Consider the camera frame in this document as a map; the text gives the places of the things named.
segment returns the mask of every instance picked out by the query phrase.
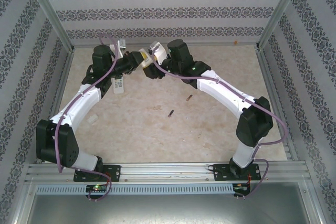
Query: purple cable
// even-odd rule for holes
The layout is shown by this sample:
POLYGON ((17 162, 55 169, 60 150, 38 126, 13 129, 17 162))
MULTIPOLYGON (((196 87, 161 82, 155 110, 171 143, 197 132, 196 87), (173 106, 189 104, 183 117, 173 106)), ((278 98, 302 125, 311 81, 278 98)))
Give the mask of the purple cable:
POLYGON ((58 172, 61 173, 62 172, 62 166, 61 166, 61 161, 60 161, 60 157, 59 157, 59 149, 58 149, 58 132, 59 132, 59 128, 60 128, 60 125, 64 119, 64 116, 68 113, 68 111, 71 109, 71 107, 77 102, 77 100, 85 93, 87 93, 90 89, 92 89, 92 87, 94 87, 95 85, 97 85, 99 82, 101 82, 105 77, 107 77, 111 72, 112 70, 114 69, 116 63, 117 63, 117 59, 118 59, 118 46, 117 46, 117 43, 114 41, 114 39, 112 37, 110 37, 109 35, 107 34, 101 34, 99 36, 99 41, 102 41, 101 40, 101 37, 102 36, 107 36, 108 38, 111 39, 113 45, 114 45, 114 49, 116 51, 115 53, 115 60, 111 66, 111 68, 109 69, 109 71, 107 71, 106 74, 104 74, 99 80, 97 80, 94 84, 92 84, 91 86, 89 86, 87 89, 85 89, 83 91, 83 93, 79 94, 78 96, 76 96, 73 101, 69 104, 69 106, 67 106, 67 108, 64 110, 63 114, 61 115, 57 125, 56 125, 56 129, 55 129, 55 152, 56 152, 56 163, 57 163, 57 168, 58 168, 58 172))
MULTIPOLYGON (((107 34, 101 34, 99 35, 99 41, 102 43, 102 37, 103 36, 106 36, 108 38, 111 39, 113 45, 114 45, 114 49, 116 51, 115 53, 115 60, 111 66, 111 68, 109 69, 109 71, 107 71, 106 74, 104 74, 99 80, 97 80, 94 84, 90 85, 88 88, 86 88, 83 93, 79 94, 78 96, 76 96, 73 101, 69 104, 69 106, 67 106, 67 108, 64 110, 63 114, 61 115, 57 125, 56 125, 56 129, 55 129, 55 153, 56 153, 56 163, 57 163, 57 168, 58 168, 58 172, 62 173, 62 170, 63 170, 63 167, 61 166, 61 161, 60 161, 60 157, 59 157, 59 148, 58 148, 58 133, 59 133, 59 128, 60 128, 60 125, 64 119, 64 116, 68 113, 68 111, 71 109, 71 107, 78 101, 78 99, 85 93, 87 93, 90 89, 92 89, 92 87, 94 87, 95 85, 97 85, 99 82, 101 82, 105 77, 107 77, 111 72, 112 70, 114 69, 116 63, 117 63, 117 59, 118 59, 118 46, 117 46, 117 43, 115 42, 115 40, 107 35, 107 34)), ((99 172, 95 172, 95 171, 92 171, 92 170, 84 170, 82 169, 83 172, 87 172, 87 173, 93 173, 93 174, 98 174, 98 175, 101 175, 101 176, 104 176, 106 178, 108 178, 109 182, 110 182, 110 187, 109 187, 109 190, 107 191, 107 193, 105 193, 102 197, 100 197, 99 199, 97 199, 96 201, 104 198, 111 190, 112 188, 112 181, 111 181, 111 178, 109 176, 107 176, 106 174, 104 173, 99 173, 99 172)))
POLYGON ((153 60, 153 63, 154 65, 163 73, 165 73, 166 75, 169 75, 169 76, 172 76, 172 77, 175 77, 175 78, 179 78, 181 80, 209 80, 209 81, 215 81, 215 82, 218 82, 220 83, 221 85, 223 85, 224 87, 226 87, 229 91, 231 91, 233 94, 235 94, 236 96, 238 96, 240 99, 246 101, 247 103, 251 104, 252 106, 260 109, 261 111, 265 112, 266 114, 272 116, 275 120, 278 121, 278 123, 282 126, 283 128, 283 131, 284 131, 284 134, 283 134, 283 137, 277 141, 273 141, 273 142, 269 142, 269 143, 260 143, 257 145, 255 151, 253 152, 252 154, 252 159, 254 159, 255 161, 264 161, 266 162, 266 169, 265 169, 265 172, 264 172, 264 175, 262 176, 261 180, 259 181, 258 185, 255 187, 255 189, 250 192, 249 195, 251 195, 252 193, 255 192, 256 189, 259 188, 259 186, 261 185, 261 182, 263 182, 264 178, 266 177, 266 174, 268 172, 268 167, 269 167, 269 164, 268 164, 268 161, 266 159, 255 159, 255 156, 257 154, 257 151, 259 150, 260 146, 263 146, 263 145, 273 145, 273 144, 279 144, 281 142, 283 142, 287 136, 288 136, 288 129, 286 127, 286 125, 284 124, 284 122, 279 118, 277 117, 276 115, 274 115, 272 112, 268 111, 267 109, 255 104, 253 101, 249 101, 247 99, 245 99, 245 97, 241 94, 239 94, 236 90, 232 89, 229 85, 227 85, 226 83, 222 82, 222 81, 219 81, 218 79, 215 79, 215 78, 211 78, 211 77, 185 77, 185 76, 178 76, 176 74, 173 74, 173 73, 170 73, 168 71, 166 71, 165 69, 161 68, 160 65, 155 61, 155 58, 154 58, 154 53, 155 51, 158 49, 158 46, 155 47, 152 51, 152 54, 151 54, 151 58, 153 60))

